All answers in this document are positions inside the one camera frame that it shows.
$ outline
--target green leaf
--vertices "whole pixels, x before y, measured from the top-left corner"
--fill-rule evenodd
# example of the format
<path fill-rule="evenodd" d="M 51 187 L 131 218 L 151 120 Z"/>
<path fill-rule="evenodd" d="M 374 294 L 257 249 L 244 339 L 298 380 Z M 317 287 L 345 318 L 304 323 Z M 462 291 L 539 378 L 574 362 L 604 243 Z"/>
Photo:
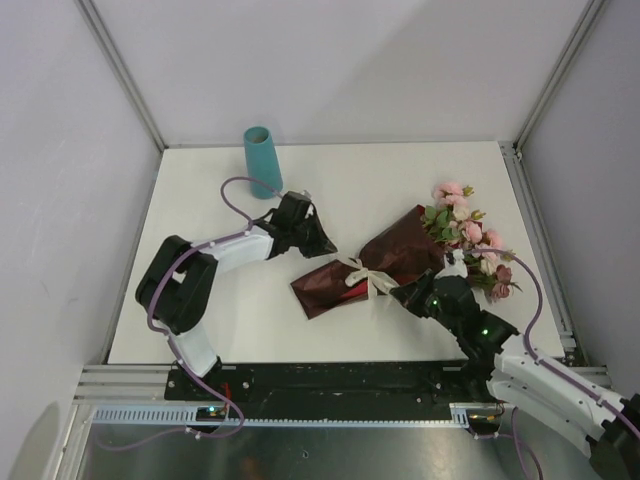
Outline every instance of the green leaf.
<path fill-rule="evenodd" d="M 424 207 L 424 217 L 427 220 L 435 220 L 436 215 L 438 215 L 438 211 L 431 205 L 427 205 L 426 207 Z"/>
<path fill-rule="evenodd" d="M 436 220 L 436 223 L 440 228 L 444 228 L 447 225 L 449 225 L 449 211 L 444 210 L 440 212 L 440 214 L 438 215 L 438 219 Z"/>

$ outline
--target white wall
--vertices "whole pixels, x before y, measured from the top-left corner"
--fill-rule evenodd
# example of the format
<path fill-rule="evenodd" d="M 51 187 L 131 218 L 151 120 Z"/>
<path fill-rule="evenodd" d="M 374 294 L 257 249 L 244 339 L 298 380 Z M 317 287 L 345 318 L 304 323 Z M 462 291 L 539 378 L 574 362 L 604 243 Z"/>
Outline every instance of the white wall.
<path fill-rule="evenodd" d="M 97 0 L 165 141 L 513 140 L 587 0 Z"/>
<path fill-rule="evenodd" d="M 640 391 L 640 2 L 611 2 L 525 159 L 587 350 Z"/>
<path fill-rule="evenodd" d="M 158 152 L 71 0 L 0 2 L 0 65 L 0 478 L 34 480 L 102 346 Z"/>

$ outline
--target maroon wrapping paper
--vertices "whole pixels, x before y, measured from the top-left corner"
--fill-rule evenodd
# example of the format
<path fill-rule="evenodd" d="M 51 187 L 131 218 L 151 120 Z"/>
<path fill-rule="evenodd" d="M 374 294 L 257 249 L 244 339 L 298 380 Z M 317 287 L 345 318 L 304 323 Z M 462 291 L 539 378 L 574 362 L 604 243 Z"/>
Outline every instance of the maroon wrapping paper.
<path fill-rule="evenodd" d="M 397 222 L 367 243 L 358 255 L 364 267 L 387 273 L 405 285 L 425 270 L 442 269 L 444 250 L 435 244 L 422 226 L 424 208 L 415 206 Z M 291 283 L 309 319 L 340 305 L 365 300 L 367 282 L 353 287 L 345 283 L 354 268 L 338 260 L 307 273 Z"/>

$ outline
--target white table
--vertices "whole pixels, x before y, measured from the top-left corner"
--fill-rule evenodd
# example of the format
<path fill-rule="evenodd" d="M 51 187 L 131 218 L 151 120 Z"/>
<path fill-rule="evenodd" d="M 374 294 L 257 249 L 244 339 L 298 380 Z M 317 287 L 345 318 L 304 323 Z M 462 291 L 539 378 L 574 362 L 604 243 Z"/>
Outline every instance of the white table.
<path fill-rule="evenodd" d="M 416 204 L 431 204 L 433 187 L 447 180 L 471 184 L 472 207 L 488 212 L 509 248 L 538 267 L 496 142 L 321 145 L 278 147 L 285 189 L 311 192 L 329 237 L 355 255 L 374 235 Z M 242 148 L 165 151 L 120 314 L 109 363 L 166 364 L 163 336 L 148 330 L 135 289 L 162 241 L 170 235 L 202 240 L 240 229 L 243 220 L 220 199 L 220 184 L 246 174 Z M 228 189 L 231 200 L 259 216 L 278 200 L 257 200 L 248 185 Z M 289 251 L 268 262 L 216 277 L 202 319 L 222 360 L 242 362 L 409 361 L 464 358 L 455 339 L 434 320 L 419 319 L 389 298 L 336 308 L 308 321 L 289 283 L 329 261 Z M 512 266 L 516 292 L 483 307 L 521 331 L 536 308 L 527 274 Z M 548 303 L 533 333 L 539 347 L 563 354 Z"/>

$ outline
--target flower bouquet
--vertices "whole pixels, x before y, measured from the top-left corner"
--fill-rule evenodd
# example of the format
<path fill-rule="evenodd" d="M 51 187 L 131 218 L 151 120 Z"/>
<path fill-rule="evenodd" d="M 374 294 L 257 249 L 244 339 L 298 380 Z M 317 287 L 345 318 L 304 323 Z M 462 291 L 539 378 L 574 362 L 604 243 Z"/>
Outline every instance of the flower bouquet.
<path fill-rule="evenodd" d="M 448 182 L 438 185 L 433 192 L 435 206 L 427 205 L 422 215 L 423 228 L 433 241 L 444 249 L 462 248 L 482 250 L 496 248 L 503 250 L 502 237 L 494 229 L 484 230 L 480 220 L 485 213 L 469 207 L 468 198 L 473 195 L 473 187 L 462 187 Z M 507 298 L 513 289 L 521 290 L 512 281 L 509 255 L 498 256 L 494 252 L 465 255 L 471 285 L 481 288 L 487 298 L 497 301 Z"/>

